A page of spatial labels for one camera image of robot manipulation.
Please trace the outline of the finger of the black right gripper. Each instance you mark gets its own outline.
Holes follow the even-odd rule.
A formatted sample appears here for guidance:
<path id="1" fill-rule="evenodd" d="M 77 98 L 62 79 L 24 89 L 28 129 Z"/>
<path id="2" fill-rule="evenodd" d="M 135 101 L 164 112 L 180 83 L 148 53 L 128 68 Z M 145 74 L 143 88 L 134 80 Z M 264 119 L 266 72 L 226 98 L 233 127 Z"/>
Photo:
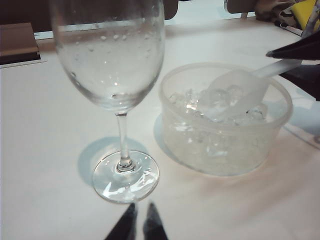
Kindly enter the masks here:
<path id="1" fill-rule="evenodd" d="M 320 65 L 304 64 L 280 74 L 301 90 L 320 101 Z"/>
<path id="2" fill-rule="evenodd" d="M 319 60 L 320 32 L 317 31 L 295 43 L 268 51 L 266 56 L 269 58 L 288 60 Z"/>

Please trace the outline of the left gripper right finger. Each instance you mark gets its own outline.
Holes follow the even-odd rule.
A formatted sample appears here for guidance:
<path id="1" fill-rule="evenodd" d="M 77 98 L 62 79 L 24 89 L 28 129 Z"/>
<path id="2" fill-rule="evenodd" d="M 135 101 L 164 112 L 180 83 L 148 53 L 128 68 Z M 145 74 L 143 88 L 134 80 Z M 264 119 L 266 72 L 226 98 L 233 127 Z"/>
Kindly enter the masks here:
<path id="1" fill-rule="evenodd" d="M 156 205 L 151 202 L 147 209 L 146 219 L 143 224 L 145 240 L 168 240 L 161 217 Z"/>

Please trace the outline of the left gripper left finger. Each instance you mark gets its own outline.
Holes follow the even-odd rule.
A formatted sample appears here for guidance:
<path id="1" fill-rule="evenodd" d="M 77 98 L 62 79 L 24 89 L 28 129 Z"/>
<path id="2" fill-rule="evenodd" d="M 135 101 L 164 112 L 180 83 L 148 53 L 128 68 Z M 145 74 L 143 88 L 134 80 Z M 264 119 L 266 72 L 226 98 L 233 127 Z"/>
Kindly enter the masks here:
<path id="1" fill-rule="evenodd" d="M 136 204 L 131 203 L 106 236 L 105 240 L 135 240 L 137 215 Z"/>

